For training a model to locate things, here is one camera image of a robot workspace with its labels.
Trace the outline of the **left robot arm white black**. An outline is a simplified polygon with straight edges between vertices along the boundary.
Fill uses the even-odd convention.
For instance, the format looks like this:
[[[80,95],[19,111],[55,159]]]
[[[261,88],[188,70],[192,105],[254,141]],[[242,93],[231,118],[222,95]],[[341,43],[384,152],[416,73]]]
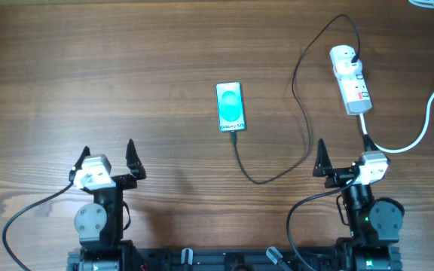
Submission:
[[[85,147],[69,173],[69,180],[80,190],[93,196],[93,202],[81,207],[74,219],[81,249],[68,253],[68,271],[147,270],[148,265],[124,231],[124,212],[130,208],[123,192],[137,188],[137,181],[146,178],[133,140],[127,143],[125,175],[111,175],[112,166],[104,154],[92,155]]]

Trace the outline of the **blue screen Galaxy smartphone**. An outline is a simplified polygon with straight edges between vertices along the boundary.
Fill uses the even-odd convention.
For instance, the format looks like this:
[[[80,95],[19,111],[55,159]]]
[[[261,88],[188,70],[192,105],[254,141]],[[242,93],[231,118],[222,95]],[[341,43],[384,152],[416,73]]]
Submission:
[[[221,83],[215,86],[221,132],[246,129],[246,118],[240,82]]]

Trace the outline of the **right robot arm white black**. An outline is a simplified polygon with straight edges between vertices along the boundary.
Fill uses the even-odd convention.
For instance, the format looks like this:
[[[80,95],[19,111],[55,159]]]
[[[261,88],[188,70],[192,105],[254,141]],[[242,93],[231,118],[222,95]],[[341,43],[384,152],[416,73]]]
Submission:
[[[346,214],[341,222],[350,229],[350,238],[341,237],[332,246],[331,270],[402,270],[399,231],[405,209],[389,197],[374,198],[371,185],[384,178],[390,159],[371,138],[363,137],[365,151],[351,166],[332,166],[323,139],[318,141],[313,176],[324,177],[326,188],[339,189],[338,200]]]

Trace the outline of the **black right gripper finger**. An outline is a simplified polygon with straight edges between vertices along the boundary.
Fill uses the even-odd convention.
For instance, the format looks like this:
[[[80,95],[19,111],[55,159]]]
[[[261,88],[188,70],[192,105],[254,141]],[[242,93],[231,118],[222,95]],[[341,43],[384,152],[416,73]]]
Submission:
[[[363,146],[365,151],[377,151],[377,145],[372,141],[369,134],[365,134],[363,137]]]
[[[313,177],[325,177],[332,174],[332,163],[326,144],[323,139],[319,139],[317,144],[316,162],[313,168]]]

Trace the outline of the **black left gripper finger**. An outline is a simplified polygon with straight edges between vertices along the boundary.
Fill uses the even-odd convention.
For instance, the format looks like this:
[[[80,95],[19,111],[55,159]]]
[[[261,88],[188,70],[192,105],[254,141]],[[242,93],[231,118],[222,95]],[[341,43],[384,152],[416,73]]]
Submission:
[[[83,151],[81,152],[80,157],[76,161],[75,165],[72,167],[72,169],[69,172],[69,180],[74,181],[77,171],[82,169],[82,163],[84,162],[84,159],[86,157],[90,156],[90,148],[88,146],[85,146]]]
[[[134,141],[129,139],[126,149],[127,168],[136,179],[146,179],[146,171],[136,152]]]

